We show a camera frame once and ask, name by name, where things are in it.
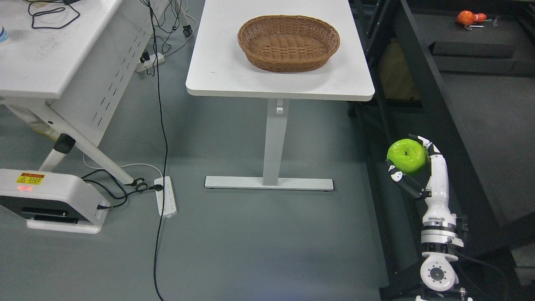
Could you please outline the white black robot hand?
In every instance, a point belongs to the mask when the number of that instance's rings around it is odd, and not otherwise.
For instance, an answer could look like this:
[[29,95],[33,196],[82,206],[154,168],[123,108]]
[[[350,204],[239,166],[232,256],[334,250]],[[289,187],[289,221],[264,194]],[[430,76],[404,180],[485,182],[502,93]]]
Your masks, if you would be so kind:
[[428,209],[423,216],[423,222],[437,217],[445,218],[452,222],[452,214],[449,210],[449,183],[446,160],[440,150],[432,141],[419,135],[409,135],[408,139],[419,142],[427,153],[427,163],[431,173],[426,187],[415,181],[411,175],[403,173],[394,164],[386,159],[390,179],[398,187],[403,189],[409,196],[415,199],[424,199]]

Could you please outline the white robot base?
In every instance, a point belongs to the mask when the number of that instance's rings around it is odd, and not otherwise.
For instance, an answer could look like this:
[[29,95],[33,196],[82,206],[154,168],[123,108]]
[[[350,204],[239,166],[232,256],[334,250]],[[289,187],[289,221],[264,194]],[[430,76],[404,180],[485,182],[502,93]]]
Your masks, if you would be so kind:
[[0,203],[32,229],[97,234],[110,206],[80,177],[35,170],[1,169]]

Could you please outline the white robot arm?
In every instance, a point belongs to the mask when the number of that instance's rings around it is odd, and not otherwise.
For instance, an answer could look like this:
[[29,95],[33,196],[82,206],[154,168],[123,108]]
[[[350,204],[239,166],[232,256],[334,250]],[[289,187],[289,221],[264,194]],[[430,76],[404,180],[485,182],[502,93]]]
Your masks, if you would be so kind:
[[457,229],[456,214],[452,214],[452,218],[452,222],[437,217],[423,222],[421,244],[424,260],[420,266],[423,289],[421,294],[416,296],[417,301],[430,301],[430,293],[442,297],[453,293],[458,301],[473,300],[466,289],[460,286],[459,277],[452,266],[452,263],[459,259],[455,251],[464,247],[459,234],[466,230],[465,226]]

